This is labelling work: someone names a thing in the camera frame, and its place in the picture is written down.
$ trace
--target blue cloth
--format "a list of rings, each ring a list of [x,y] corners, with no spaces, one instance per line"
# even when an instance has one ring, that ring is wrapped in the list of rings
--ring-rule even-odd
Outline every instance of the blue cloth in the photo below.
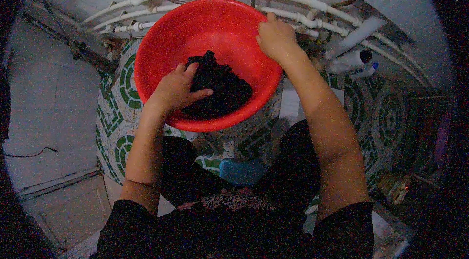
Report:
[[[224,159],[220,162],[220,177],[234,186],[252,186],[266,173],[267,166],[256,158],[251,162]]]

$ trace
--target finger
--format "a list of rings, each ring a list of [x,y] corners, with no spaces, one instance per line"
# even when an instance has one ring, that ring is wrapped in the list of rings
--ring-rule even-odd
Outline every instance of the finger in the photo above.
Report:
[[[275,21],[275,14],[272,12],[267,13],[267,21],[274,22]]]
[[[212,89],[204,89],[191,94],[192,102],[196,102],[197,100],[204,99],[207,96],[213,95]]]
[[[176,69],[174,71],[176,73],[184,73],[184,70],[186,69],[186,64],[185,63],[178,63]]]
[[[186,75],[192,79],[196,74],[198,67],[199,63],[191,63],[190,66],[186,69]]]

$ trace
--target person's right hand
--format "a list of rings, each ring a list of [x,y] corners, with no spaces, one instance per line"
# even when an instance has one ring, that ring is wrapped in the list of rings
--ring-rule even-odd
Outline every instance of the person's right hand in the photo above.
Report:
[[[256,36],[256,40],[261,51],[283,68],[286,58],[301,49],[296,43],[295,30],[284,21],[276,19],[273,13],[267,14],[267,22],[259,23],[259,36]]]

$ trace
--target forearm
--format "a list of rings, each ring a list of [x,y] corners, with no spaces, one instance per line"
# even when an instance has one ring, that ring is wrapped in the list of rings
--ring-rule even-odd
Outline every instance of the forearm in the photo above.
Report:
[[[151,213],[158,212],[163,126],[166,115],[158,109],[143,109],[128,155],[120,199],[137,202]]]
[[[316,155],[320,162],[359,150],[355,129],[346,111],[325,80],[298,47],[283,64],[300,97]]]

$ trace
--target white container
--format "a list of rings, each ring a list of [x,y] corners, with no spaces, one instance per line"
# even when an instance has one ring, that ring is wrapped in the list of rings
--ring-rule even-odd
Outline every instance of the white container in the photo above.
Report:
[[[365,68],[366,63],[372,59],[372,52],[368,50],[355,50],[337,57],[327,68],[328,73],[340,74]]]
[[[364,78],[364,77],[369,77],[371,76],[372,74],[374,74],[374,72],[378,69],[378,63],[377,62],[374,62],[370,67],[362,70],[362,71],[359,71],[355,74],[351,74],[349,77],[350,79],[352,80],[357,80],[359,78]]]

